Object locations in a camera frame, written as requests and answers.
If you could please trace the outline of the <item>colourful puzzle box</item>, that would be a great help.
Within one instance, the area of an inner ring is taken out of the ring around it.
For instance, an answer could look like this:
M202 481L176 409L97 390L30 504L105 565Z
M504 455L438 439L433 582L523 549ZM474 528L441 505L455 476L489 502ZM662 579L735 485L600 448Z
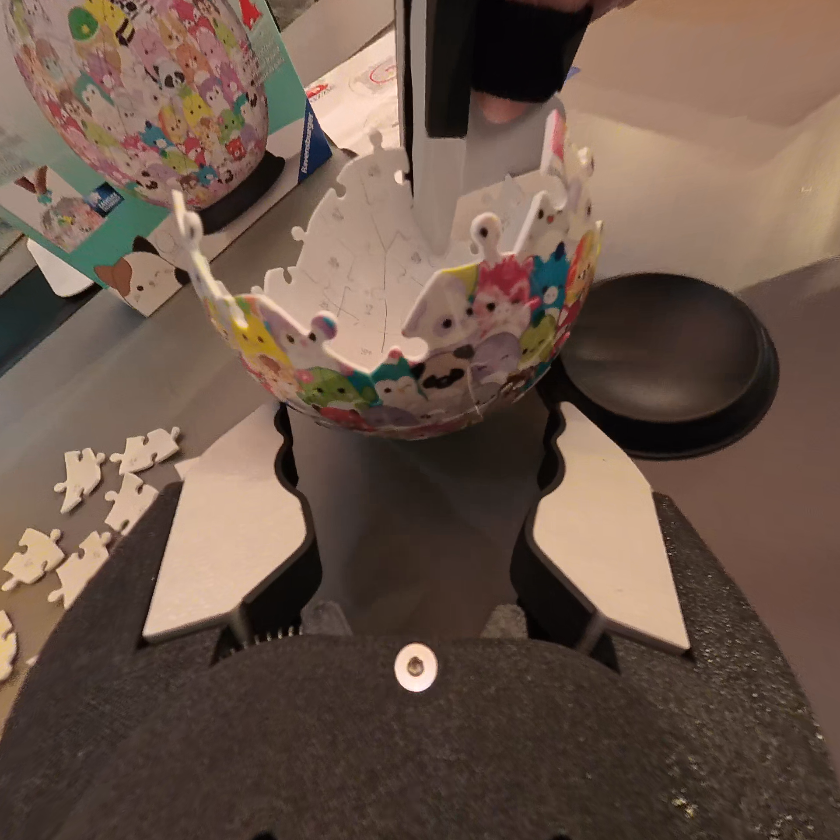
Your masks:
M149 317L332 155L267 2L3 1L2 219Z

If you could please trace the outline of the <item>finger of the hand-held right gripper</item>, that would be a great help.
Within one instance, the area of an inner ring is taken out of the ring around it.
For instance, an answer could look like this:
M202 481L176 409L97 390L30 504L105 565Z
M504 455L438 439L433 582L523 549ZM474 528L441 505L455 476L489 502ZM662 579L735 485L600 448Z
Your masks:
M449 247L457 204L472 190L469 136L413 140L413 215L430 252Z
M394 1L395 60L401 146L413 197L420 197L427 170L427 1Z

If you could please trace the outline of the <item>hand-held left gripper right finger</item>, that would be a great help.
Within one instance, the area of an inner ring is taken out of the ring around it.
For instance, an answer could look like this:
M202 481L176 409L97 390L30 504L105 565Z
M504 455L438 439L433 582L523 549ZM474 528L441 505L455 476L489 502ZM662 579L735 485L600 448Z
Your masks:
M605 635L672 655L690 639L642 472L570 402L550 413L539 497L511 557L511 583L549 641L591 654Z

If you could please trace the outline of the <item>partly built puzzle ball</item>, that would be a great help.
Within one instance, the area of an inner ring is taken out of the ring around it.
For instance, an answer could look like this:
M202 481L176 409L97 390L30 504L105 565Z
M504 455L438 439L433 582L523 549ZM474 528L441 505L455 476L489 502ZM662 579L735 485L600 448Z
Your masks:
M404 149L369 140L338 175L343 193L290 231L297 263L249 292L214 278L180 191L175 222L206 315L269 394L325 427L433 438L521 399L571 336L602 245L594 161L552 109L538 169L462 196L434 255Z

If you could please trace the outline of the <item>white instruction leaflet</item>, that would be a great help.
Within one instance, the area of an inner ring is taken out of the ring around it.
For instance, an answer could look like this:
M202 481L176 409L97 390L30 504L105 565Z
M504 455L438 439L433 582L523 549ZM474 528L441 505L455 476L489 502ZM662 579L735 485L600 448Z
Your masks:
M343 151L372 152L372 132L382 146L401 144L394 30L307 86L306 93L322 130Z

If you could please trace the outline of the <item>person's right hand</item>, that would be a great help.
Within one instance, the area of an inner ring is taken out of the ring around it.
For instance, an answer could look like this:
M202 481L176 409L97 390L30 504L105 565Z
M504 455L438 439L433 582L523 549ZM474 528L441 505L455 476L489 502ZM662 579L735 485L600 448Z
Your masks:
M479 2L472 88L486 119L509 123L558 92L587 27L634 1Z

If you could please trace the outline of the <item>pile of white puzzle pieces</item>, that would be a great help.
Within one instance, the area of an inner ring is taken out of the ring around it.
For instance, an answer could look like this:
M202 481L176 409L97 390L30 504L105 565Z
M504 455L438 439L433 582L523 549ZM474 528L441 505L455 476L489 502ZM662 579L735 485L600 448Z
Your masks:
M147 473L175 461L184 477L183 431L157 427L124 439L111 453L71 449L39 476L2 471L2 686L23 667L23 620L9 605L15 593L49 583L54 613L69 610L122 537L159 495Z

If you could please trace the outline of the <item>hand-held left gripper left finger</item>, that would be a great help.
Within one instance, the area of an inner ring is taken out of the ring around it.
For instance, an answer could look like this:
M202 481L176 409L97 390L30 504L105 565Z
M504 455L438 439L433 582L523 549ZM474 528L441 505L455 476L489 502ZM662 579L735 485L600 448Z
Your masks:
M247 646L301 622L322 581L298 489L288 410L262 406L199 456L182 483L142 638L227 629Z

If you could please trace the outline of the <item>black puzzle ball stand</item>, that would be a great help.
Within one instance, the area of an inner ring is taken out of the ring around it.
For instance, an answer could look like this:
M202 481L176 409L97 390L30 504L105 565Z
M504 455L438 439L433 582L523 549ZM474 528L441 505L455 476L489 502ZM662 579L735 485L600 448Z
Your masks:
M739 297L689 276L597 281L538 390L577 407L628 455L691 459L737 443L780 383L774 342Z

